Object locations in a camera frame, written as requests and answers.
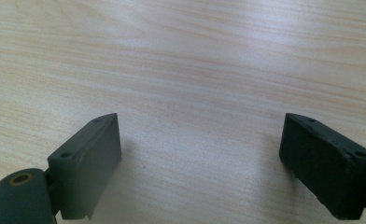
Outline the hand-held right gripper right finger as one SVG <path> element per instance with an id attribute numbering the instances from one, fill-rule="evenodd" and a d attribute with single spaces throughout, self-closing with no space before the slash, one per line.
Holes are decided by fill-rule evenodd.
<path id="1" fill-rule="evenodd" d="M 320 121 L 287 113 L 280 160 L 340 220 L 366 210 L 366 148 Z"/>

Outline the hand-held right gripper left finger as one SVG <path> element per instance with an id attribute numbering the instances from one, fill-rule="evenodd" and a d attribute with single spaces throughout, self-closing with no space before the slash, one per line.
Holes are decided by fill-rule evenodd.
<path id="1" fill-rule="evenodd" d="M 118 115 L 88 122 L 48 157 L 57 210 L 64 219 L 91 217 L 121 160 Z"/>

